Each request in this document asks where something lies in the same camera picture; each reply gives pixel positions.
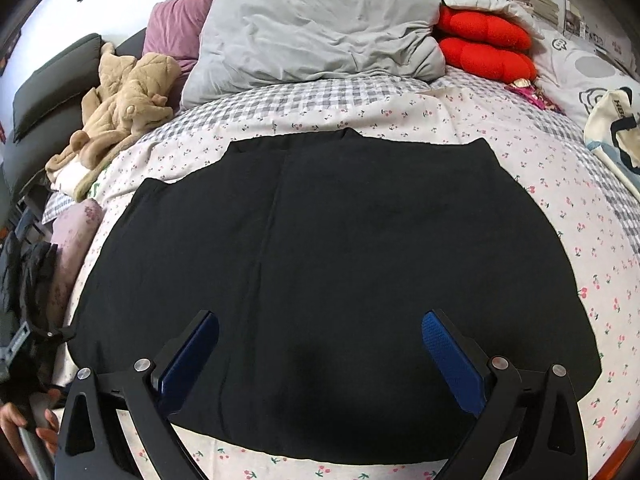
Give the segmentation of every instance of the white patterned bedding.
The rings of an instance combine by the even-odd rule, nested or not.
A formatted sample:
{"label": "white patterned bedding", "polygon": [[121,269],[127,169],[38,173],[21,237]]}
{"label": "white patterned bedding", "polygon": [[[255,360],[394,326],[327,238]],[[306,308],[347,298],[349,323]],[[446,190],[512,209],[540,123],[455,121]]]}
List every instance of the white patterned bedding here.
{"label": "white patterned bedding", "polygon": [[[100,177],[96,197],[106,216],[82,266],[67,320],[110,229],[147,176],[175,180],[214,163],[231,140],[259,135],[348,125],[364,135],[398,141],[466,143],[482,137],[556,228],[596,335],[603,373],[578,404],[593,476],[640,410],[638,204],[585,149],[581,132],[567,118],[534,108],[501,84],[449,67],[447,71],[431,85],[377,77],[246,92],[195,108],[143,137]],[[416,95],[417,91],[430,95]],[[76,367],[64,349],[56,365],[57,382],[69,382]],[[156,478],[129,415],[123,412],[121,418],[143,475]],[[444,464],[322,464],[269,456],[185,430],[179,434],[204,472],[225,480],[428,479]]]}

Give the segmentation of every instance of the person's hand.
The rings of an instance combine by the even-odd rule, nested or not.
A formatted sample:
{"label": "person's hand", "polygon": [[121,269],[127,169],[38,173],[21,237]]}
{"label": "person's hand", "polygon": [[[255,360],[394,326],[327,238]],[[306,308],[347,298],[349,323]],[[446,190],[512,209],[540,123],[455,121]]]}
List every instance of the person's hand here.
{"label": "person's hand", "polygon": [[[53,388],[49,390],[47,394],[52,403],[58,402],[60,398],[59,390]],[[60,430],[60,424],[56,414],[51,410],[45,410],[44,416],[49,423],[49,428],[37,428],[36,434],[43,440],[49,452],[55,454],[58,449],[58,431]],[[9,444],[11,444],[11,447],[14,448],[20,462],[24,464],[32,476],[35,476],[35,470],[33,469],[33,465],[31,465],[27,452],[22,445],[20,434],[18,433],[18,428],[24,428],[26,425],[27,421],[12,402],[8,402],[0,408],[0,428],[2,432],[9,441]]]}

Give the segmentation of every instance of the blue gripper pad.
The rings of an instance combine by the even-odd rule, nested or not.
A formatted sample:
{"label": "blue gripper pad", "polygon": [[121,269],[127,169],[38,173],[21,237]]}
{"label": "blue gripper pad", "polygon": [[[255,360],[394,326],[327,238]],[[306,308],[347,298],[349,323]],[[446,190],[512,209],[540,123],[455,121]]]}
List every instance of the blue gripper pad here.
{"label": "blue gripper pad", "polygon": [[433,312],[422,318],[422,342],[460,408],[478,418],[486,403],[482,377]]}
{"label": "blue gripper pad", "polygon": [[158,384],[158,411],[169,416],[180,411],[202,368],[218,343],[218,318],[208,313],[180,350]]}

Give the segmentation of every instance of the gray checkered sheet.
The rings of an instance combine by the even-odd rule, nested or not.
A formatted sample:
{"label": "gray checkered sheet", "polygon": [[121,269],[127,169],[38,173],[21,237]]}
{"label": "gray checkered sheet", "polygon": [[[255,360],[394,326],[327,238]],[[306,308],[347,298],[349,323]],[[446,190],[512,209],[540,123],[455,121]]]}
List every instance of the gray checkered sheet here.
{"label": "gray checkered sheet", "polygon": [[[444,77],[430,84],[393,76],[354,79],[327,79],[307,83],[274,85],[242,92],[179,114],[173,121],[146,134],[146,139],[167,140],[195,130],[210,128],[221,122],[244,121],[249,118],[287,114],[302,110],[324,109],[336,105],[361,105],[384,100],[387,96],[447,86],[467,87],[480,95],[501,95],[533,121],[544,132],[560,140],[591,174],[615,211],[636,254],[640,254],[640,205],[626,187],[585,147],[581,129],[569,118],[540,110],[518,95],[504,89],[502,83],[480,78],[447,66]],[[73,204],[72,199],[54,193],[43,215],[52,221]]]}

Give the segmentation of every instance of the red cushion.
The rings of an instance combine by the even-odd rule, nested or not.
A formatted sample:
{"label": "red cushion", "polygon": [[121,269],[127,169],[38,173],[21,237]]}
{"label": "red cushion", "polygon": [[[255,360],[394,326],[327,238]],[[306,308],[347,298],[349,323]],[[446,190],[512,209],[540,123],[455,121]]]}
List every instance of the red cushion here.
{"label": "red cushion", "polygon": [[493,46],[515,50],[531,47],[531,38],[524,29],[500,16],[477,10],[453,10],[440,6],[437,27],[452,36]]}
{"label": "red cushion", "polygon": [[460,38],[445,38],[440,49],[447,64],[471,74],[510,84],[516,79],[536,78],[536,67],[520,52],[473,43]]}

